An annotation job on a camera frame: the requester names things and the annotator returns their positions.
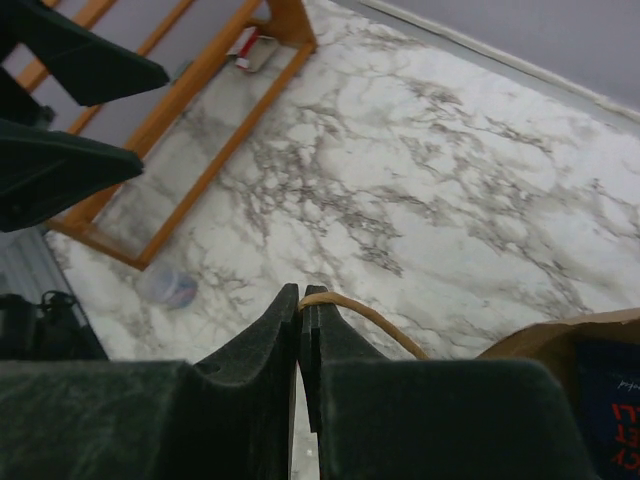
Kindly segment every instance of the marble countertop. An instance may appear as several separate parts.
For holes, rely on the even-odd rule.
[[[637,138],[327,0],[308,8],[317,53],[160,255],[197,278],[189,308],[145,302],[138,272],[49,234],[112,358],[197,361],[287,282],[378,309],[436,358],[475,356],[533,322],[640,305]],[[155,150],[180,166],[166,180],[219,148],[233,116],[210,108],[220,83]],[[171,184],[153,195],[175,195]],[[123,208],[110,221],[145,215]],[[317,478],[314,437],[304,423],[296,432],[294,478]]]

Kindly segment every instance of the brown paper bag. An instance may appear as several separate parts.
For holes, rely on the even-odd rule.
[[[640,343],[640,308],[531,325],[499,341],[479,358],[538,360],[560,381],[575,404],[578,380],[574,345],[584,337]]]

